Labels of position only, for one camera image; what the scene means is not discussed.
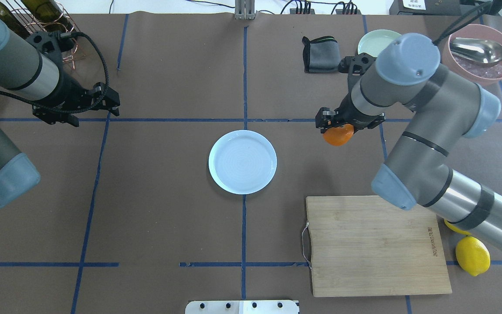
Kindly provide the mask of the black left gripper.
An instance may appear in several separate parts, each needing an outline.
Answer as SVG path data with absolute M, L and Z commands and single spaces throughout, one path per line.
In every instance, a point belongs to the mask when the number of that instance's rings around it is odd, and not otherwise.
M 47 124 L 68 123 L 74 127 L 78 127 L 78 118 L 71 111 L 83 113 L 88 110 L 106 110 L 114 116 L 119 116 L 120 97 L 113 88 L 109 87 L 103 99 L 99 101 L 105 87 L 105 83 L 98 82 L 92 89 L 86 89 L 71 75 L 64 74 L 56 91 L 35 101 L 43 107 L 32 106 L 32 113 Z

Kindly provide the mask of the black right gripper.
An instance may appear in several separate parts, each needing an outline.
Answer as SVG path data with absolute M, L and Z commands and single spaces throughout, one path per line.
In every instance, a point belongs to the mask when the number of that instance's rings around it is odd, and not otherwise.
M 374 129 L 385 122 L 385 114 L 369 116 L 361 113 L 351 101 L 350 97 L 345 97 L 340 103 L 340 107 L 335 110 L 328 107 L 321 107 L 315 116 L 315 127 L 321 133 L 326 133 L 329 129 L 351 125 L 354 133 L 359 130 Z

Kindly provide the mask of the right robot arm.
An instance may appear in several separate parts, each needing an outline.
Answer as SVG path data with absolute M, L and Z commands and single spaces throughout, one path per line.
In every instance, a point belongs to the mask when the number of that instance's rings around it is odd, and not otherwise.
M 414 116 L 371 189 L 400 209 L 429 208 L 502 251 L 502 195 L 445 164 L 460 138 L 478 137 L 497 120 L 499 99 L 442 65 L 430 38 L 408 33 L 388 44 L 337 109 L 319 109 L 315 127 L 372 129 L 396 103 Z

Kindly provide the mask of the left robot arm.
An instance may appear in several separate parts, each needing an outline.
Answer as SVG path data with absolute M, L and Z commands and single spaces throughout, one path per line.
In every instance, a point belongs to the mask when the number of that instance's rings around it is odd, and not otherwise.
M 102 82 L 83 87 L 64 69 L 63 54 L 78 38 L 98 55 Z M 32 115 L 49 125 L 78 127 L 80 113 L 106 111 L 119 116 L 120 97 L 110 87 L 108 66 L 102 52 L 87 34 L 64 28 L 39 30 L 23 37 L 0 18 L 0 101 L 22 103 Z M 0 128 L 0 208 L 15 201 L 40 183 L 41 175 L 28 155 Z

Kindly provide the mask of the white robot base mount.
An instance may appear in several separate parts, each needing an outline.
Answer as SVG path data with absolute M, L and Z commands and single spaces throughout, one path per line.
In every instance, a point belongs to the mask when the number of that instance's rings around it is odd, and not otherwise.
M 295 300 L 194 300 L 186 314 L 299 314 Z

